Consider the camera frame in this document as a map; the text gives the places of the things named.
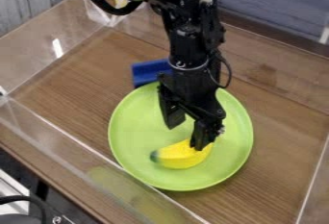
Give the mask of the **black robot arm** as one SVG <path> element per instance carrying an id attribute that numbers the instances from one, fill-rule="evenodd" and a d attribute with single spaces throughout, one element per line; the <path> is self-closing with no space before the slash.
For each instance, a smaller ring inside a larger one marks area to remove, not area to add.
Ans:
<path id="1" fill-rule="evenodd" d="M 217 0 L 130 0 L 145 1 L 162 17 L 170 40 L 171 72 L 158 75 L 159 107 L 166 126 L 173 129 L 185 118 L 194 118 L 189 146 L 201 151 L 224 128 L 225 110 L 214 95 L 220 63 L 218 46 L 225 28 L 220 22 Z"/>

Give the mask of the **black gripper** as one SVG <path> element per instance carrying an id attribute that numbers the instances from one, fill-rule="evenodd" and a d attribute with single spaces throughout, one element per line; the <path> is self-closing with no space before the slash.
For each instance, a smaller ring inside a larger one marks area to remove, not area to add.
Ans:
<path id="1" fill-rule="evenodd" d="M 170 130 L 178 127 L 185 116 L 196 120 L 190 147 L 202 151 L 224 132 L 226 111 L 216 99 L 221 88 L 217 82 L 220 67 L 208 63 L 198 68 L 171 68 L 170 74 L 158 74 L 158 97 L 163 121 Z"/>

